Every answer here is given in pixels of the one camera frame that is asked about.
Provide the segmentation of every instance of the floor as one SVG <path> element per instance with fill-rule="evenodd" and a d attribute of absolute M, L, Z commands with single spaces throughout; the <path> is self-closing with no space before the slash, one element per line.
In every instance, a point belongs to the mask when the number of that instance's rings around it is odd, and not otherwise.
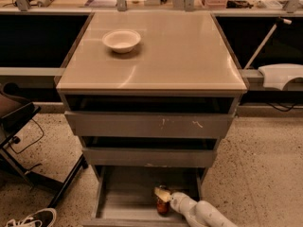
<path fill-rule="evenodd" d="M 303 111 L 240 110 L 219 146 L 202 191 L 240 227 L 299 227 L 303 222 Z M 40 113 L 35 120 L 45 131 L 37 144 L 16 155 L 26 168 L 62 181 L 80 156 L 80 142 L 61 113 Z M 30 122 L 19 134 L 15 150 L 41 135 Z M 81 226 L 96 201 L 98 181 L 89 167 L 81 170 L 57 206 L 56 227 Z M 0 226 L 45 208 L 52 195 L 24 183 L 0 188 Z"/>

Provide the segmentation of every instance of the bowl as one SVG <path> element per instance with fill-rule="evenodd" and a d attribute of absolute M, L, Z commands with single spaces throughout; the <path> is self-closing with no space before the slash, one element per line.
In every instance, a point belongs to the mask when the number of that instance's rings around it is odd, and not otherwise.
<path fill-rule="evenodd" d="M 128 53 L 141 41 L 141 36 L 134 30 L 118 29 L 106 33 L 102 41 L 116 53 Z"/>

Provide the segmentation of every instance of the cabinet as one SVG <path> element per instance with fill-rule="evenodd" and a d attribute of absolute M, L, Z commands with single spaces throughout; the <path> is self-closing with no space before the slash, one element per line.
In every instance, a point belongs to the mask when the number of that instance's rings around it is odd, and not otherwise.
<path fill-rule="evenodd" d="M 114 29 L 142 41 L 128 54 L 101 42 Z M 207 11 L 99 11 L 57 90 L 99 179 L 84 226 L 187 226 L 156 212 L 159 184 L 198 200 L 246 85 Z"/>

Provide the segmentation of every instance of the open drawer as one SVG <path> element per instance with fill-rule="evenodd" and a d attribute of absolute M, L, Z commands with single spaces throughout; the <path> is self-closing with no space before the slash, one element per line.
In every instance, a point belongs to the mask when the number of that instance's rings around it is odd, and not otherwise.
<path fill-rule="evenodd" d="M 77 136 L 224 138 L 233 114 L 65 112 Z"/>
<path fill-rule="evenodd" d="M 185 219 L 171 209 L 164 216 L 157 213 L 153 189 L 165 185 L 196 201 L 201 198 L 200 176 L 203 172 L 199 169 L 103 166 L 100 171 L 98 202 L 92 219 L 86 220 L 84 227 L 188 227 Z"/>
<path fill-rule="evenodd" d="M 90 165 L 211 167 L 216 139 L 82 137 Z"/>

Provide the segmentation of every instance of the shoe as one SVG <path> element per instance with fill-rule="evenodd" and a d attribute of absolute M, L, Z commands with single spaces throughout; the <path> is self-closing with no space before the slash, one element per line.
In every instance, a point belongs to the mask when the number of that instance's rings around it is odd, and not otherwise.
<path fill-rule="evenodd" d="M 45 208 L 37 211 L 33 215 L 29 215 L 24 219 L 16 221 L 11 219 L 7 222 L 6 227 L 50 227 L 56 221 L 57 212 L 53 208 Z"/>

